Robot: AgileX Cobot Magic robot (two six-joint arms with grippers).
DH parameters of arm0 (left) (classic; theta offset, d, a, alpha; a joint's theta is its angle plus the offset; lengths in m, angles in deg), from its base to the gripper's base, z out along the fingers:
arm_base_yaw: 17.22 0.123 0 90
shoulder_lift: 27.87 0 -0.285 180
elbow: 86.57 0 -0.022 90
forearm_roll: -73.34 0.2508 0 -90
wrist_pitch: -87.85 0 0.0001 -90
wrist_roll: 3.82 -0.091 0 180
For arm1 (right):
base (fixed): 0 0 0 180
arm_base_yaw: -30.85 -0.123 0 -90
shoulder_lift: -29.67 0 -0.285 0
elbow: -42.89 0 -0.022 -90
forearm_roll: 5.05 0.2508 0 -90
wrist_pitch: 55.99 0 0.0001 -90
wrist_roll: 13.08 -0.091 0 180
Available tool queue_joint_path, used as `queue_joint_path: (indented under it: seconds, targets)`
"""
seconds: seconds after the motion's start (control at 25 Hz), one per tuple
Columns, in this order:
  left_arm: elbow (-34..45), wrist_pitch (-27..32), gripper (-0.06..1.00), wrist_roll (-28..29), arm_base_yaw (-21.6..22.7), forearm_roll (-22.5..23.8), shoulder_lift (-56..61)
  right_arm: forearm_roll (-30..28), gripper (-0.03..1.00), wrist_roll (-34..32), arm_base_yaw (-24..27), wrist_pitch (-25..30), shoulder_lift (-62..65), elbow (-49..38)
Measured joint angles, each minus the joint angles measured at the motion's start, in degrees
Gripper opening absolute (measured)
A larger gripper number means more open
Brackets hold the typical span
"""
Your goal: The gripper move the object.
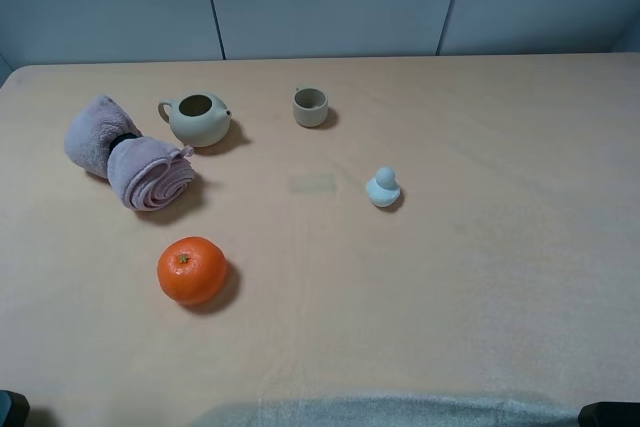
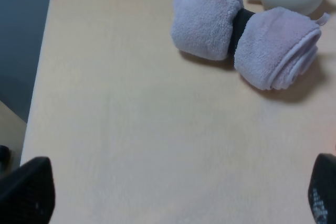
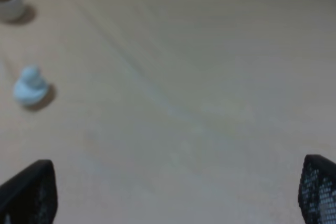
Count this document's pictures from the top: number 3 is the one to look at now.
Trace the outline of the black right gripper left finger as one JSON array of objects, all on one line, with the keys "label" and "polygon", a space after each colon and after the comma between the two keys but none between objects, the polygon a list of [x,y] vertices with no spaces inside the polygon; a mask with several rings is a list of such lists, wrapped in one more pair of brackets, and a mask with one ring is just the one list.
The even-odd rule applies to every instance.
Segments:
[{"label": "black right gripper left finger", "polygon": [[58,209],[54,165],[32,163],[1,184],[1,223],[53,223]]}]

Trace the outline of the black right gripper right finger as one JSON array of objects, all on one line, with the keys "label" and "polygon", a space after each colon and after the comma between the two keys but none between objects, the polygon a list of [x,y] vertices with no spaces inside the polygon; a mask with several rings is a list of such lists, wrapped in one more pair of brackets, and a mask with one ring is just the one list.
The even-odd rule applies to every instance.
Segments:
[{"label": "black right gripper right finger", "polygon": [[335,224],[335,163],[309,154],[305,156],[298,204],[305,223]]}]

